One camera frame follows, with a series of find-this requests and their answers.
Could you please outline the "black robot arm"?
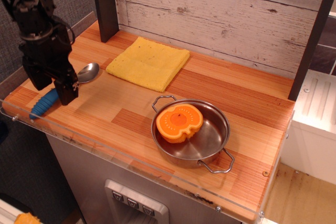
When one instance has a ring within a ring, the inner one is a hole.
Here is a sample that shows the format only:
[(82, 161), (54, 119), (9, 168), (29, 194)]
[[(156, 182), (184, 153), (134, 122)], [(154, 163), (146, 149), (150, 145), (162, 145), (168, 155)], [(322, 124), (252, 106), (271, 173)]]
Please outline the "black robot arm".
[(37, 90), (55, 85), (62, 105), (78, 97), (79, 81), (69, 62), (75, 35), (54, 15), (54, 0), (2, 0), (18, 25), (23, 67)]

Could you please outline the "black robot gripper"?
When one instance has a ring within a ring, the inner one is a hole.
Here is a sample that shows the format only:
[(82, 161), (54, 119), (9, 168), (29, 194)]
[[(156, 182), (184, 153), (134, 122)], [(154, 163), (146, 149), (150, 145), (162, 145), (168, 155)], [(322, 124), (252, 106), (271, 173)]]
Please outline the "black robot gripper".
[(37, 90), (52, 83), (62, 105), (68, 105), (78, 97), (78, 78), (69, 62), (72, 41), (69, 25), (65, 22), (19, 22), (20, 37), (24, 41), (19, 49), (23, 52), (23, 67)]

